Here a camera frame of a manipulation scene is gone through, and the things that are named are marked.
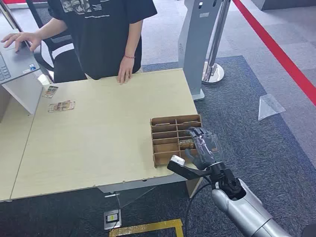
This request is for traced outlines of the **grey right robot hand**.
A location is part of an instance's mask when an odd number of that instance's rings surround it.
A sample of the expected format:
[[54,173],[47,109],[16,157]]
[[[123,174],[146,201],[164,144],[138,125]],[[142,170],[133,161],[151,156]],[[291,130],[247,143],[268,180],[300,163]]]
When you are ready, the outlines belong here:
[[189,127],[186,133],[191,136],[198,155],[192,155],[189,149],[185,149],[185,154],[198,170],[222,161],[222,150],[216,135],[202,127]]

